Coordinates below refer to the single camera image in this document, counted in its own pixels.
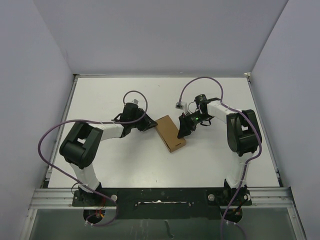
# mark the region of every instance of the bolt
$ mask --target bolt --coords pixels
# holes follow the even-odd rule
[[[112,199],[113,201],[117,201],[118,197],[117,197],[117,195],[114,195],[114,194],[113,194],[113,195],[111,196],[111,199]]]
[[[244,200],[248,200],[248,201],[250,201],[250,200],[251,200],[251,196],[250,196],[250,194],[246,194],[246,195],[244,195]]]
[[[215,200],[215,195],[213,195],[213,194],[209,194],[208,195],[208,199],[209,199],[209,201],[214,201]]]

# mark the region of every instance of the white table surface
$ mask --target white table surface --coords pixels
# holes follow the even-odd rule
[[[184,85],[192,78],[79,78],[75,87],[67,119],[107,121],[123,110],[123,95],[130,90],[145,94],[147,114],[157,120],[169,115],[179,128],[182,111],[175,109]],[[238,109],[256,107],[246,78],[217,78],[224,89],[223,102]],[[195,96],[220,97],[219,86],[209,79],[200,79],[184,91],[182,100],[192,102]],[[143,98],[131,93],[126,101]],[[67,124],[62,139],[72,127]],[[273,162],[262,133],[262,155],[252,161],[247,173],[249,187],[279,187]],[[155,129],[139,132],[133,129],[124,138],[108,139],[100,143],[93,161],[96,176],[106,188],[168,188],[222,187],[230,169],[233,154],[227,143],[226,125],[214,118],[212,125],[197,126],[186,138],[186,146],[170,153]],[[72,168],[57,154],[54,164],[74,175]],[[53,169],[49,188],[70,188],[72,179]]]

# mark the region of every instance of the white wall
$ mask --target white wall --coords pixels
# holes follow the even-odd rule
[[[287,1],[34,0],[74,73],[216,77],[253,69]]]
[[[0,238],[15,240],[45,174],[38,140],[61,120],[73,75],[32,0],[1,1],[0,34]]]
[[[320,236],[319,13],[319,0],[289,0],[252,72],[275,160],[308,240]]]

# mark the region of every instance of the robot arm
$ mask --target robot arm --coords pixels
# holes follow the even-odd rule
[[[138,101],[126,103],[123,112],[118,114],[114,122],[131,122],[143,116],[144,110],[138,107]],[[131,129],[137,128],[144,132],[155,127],[157,123],[147,114],[141,120],[131,124],[88,124],[86,122],[76,122],[70,132],[64,139],[59,153],[73,168],[77,179],[84,185],[99,190],[101,184],[96,177],[93,167],[99,144],[101,141],[113,138],[124,138],[131,132]],[[79,190],[90,198],[92,192],[83,186]]]
[[[240,184],[246,160],[251,158],[258,149],[257,137],[243,116],[222,106],[219,98],[207,99],[204,94],[201,94],[195,97],[195,103],[196,111],[194,113],[187,111],[186,104],[177,103],[176,107],[184,110],[184,113],[179,117],[180,129],[177,137],[183,138],[190,135],[196,130],[197,124],[204,125],[203,122],[207,121],[210,125],[212,118],[218,118],[224,122],[226,124],[228,145],[231,151],[235,153],[232,169],[226,177],[226,182],[231,189],[237,188]],[[257,130],[260,139],[262,139],[255,112],[251,109],[239,111],[248,117]]]

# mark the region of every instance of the brown cardboard box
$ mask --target brown cardboard box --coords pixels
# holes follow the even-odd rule
[[[184,138],[177,138],[179,130],[168,115],[158,119],[156,122],[158,125],[155,129],[170,153],[186,145]]]

